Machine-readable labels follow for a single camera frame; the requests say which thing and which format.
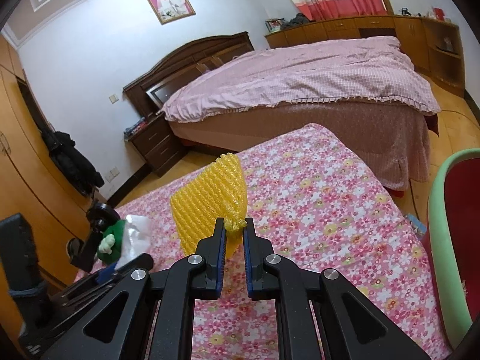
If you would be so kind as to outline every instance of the silver screw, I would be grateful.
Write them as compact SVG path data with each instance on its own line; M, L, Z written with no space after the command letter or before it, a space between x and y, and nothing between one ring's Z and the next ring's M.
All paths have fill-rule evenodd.
M338 279L338 271L333 268L325 269L324 275L328 280Z
M202 260L203 260L203 257L200 254L192 254L188 258L188 262L193 265L200 264Z
M266 260L269 264L278 264L282 258L278 254L269 254Z
M135 269L131 273L131 278L133 280L142 280L146 276L146 273L143 269Z

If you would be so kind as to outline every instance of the green object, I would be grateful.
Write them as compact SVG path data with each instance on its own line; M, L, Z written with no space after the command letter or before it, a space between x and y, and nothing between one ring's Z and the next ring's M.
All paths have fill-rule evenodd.
M103 232L103 238L109 234L113 234L115 237L115 244L112 246L111 254L97 252L98 258L103 261L105 264L112 264L120 258L122 253L122 238L123 238L123 228L125 227L125 220L119 220L116 224L108 227Z
M463 291L457 260L453 249L445 208L445 178L457 163L480 158L480 149L459 151L439 168L428 201L428 221L431 256L442 310L443 324L455 349L472 325L465 293Z

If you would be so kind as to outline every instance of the nightstand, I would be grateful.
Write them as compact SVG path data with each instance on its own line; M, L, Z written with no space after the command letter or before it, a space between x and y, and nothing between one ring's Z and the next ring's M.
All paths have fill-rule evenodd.
M187 149L173 134L162 112L128 138L157 176L163 176L186 153Z

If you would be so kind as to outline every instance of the triangular cutout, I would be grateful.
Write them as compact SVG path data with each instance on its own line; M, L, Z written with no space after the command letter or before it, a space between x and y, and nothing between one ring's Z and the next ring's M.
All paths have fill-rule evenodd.
M92 321L83 329L88 337L108 344L117 330L120 317L127 303L128 292L119 293Z
M342 300L349 314L357 340L361 344L368 344L387 333L383 324L378 321L351 293L342 294Z

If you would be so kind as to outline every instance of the yellow foam net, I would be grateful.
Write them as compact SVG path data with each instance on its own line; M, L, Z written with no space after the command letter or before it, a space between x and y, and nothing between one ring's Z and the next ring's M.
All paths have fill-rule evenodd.
M238 157L223 154L175 192L170 205L185 255L195 253L198 241L213 235L217 218L224 218L226 257L230 257L247 225L247 185Z

